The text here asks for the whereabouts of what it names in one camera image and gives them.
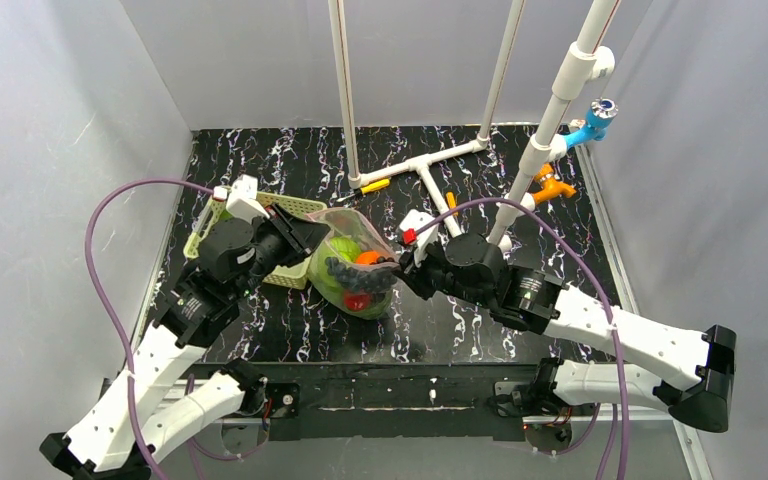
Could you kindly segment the green apple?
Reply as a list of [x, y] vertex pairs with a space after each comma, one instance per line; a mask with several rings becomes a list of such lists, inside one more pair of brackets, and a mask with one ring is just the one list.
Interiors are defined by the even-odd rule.
[[314, 252], [309, 278], [319, 287], [340, 290], [338, 273], [351, 266], [360, 254], [360, 246], [351, 237], [336, 236], [325, 240]]

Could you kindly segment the clear zip top bag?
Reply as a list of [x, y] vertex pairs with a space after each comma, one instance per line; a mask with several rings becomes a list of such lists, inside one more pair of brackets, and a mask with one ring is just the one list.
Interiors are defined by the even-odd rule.
[[[395, 253], [392, 251], [385, 239], [382, 238], [382, 236], [378, 233], [371, 222], [357, 210], [345, 207], [328, 208], [310, 213], [308, 218], [316, 222], [326, 223], [331, 227], [331, 233], [326, 237], [325, 240], [336, 236], [348, 236], [358, 243], [361, 249], [361, 253], [364, 251], [373, 250], [382, 253], [386, 259], [395, 259]], [[308, 279], [313, 284], [315, 289], [323, 296], [323, 298], [338, 308], [336, 306], [337, 296], [347, 290], [344, 290], [343, 288], [340, 290], [333, 290], [315, 285], [309, 278], [309, 269], [312, 260], [313, 256], [311, 257], [307, 272]], [[353, 263], [351, 267], [355, 267], [359, 270], [376, 269], [373, 265], [357, 265], [355, 263]], [[393, 296], [394, 286], [385, 292], [391, 292]]]

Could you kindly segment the red apple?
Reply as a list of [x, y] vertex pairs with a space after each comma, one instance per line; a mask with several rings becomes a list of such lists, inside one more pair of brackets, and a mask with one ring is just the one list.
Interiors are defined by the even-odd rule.
[[360, 312], [369, 307], [371, 296], [367, 293], [345, 292], [343, 303], [350, 312]]

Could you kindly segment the dark grape bunch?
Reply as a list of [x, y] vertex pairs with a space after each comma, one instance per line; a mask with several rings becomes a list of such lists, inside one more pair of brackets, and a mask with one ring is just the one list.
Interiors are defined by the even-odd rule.
[[327, 257], [325, 265], [327, 274], [344, 290], [353, 293], [383, 293], [396, 283], [396, 277], [389, 268], [359, 270], [337, 257]]

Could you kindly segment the green leafy vegetable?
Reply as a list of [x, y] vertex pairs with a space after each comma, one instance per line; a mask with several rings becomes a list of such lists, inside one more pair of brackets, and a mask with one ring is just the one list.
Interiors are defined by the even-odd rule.
[[344, 313], [364, 320], [378, 319], [389, 309], [392, 302], [391, 292], [367, 293], [371, 296], [369, 307], [364, 311], [350, 312], [343, 303], [343, 295], [345, 292], [337, 296], [336, 306]]

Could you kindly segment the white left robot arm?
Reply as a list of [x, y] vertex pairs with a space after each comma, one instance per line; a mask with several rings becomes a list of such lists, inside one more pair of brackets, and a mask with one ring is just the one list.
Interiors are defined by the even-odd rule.
[[243, 360], [162, 408], [175, 382], [239, 316], [242, 296], [276, 267], [310, 257], [331, 229], [278, 204], [250, 220], [226, 218], [200, 241], [197, 257], [159, 295], [159, 316], [126, 367], [66, 432], [51, 433], [42, 456], [72, 479], [151, 479], [166, 455], [221, 416], [262, 404], [265, 377]]

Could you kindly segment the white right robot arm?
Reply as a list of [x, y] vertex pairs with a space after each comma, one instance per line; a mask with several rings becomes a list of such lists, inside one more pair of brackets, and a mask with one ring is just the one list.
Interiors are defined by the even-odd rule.
[[615, 365], [543, 360], [525, 388], [531, 402], [557, 406], [627, 401], [709, 433], [729, 428], [737, 334], [661, 324], [605, 304], [534, 268], [510, 263], [477, 234], [442, 244], [433, 230], [409, 228], [396, 276], [418, 297], [436, 293], [489, 311], [516, 331], [566, 339], [615, 356]]

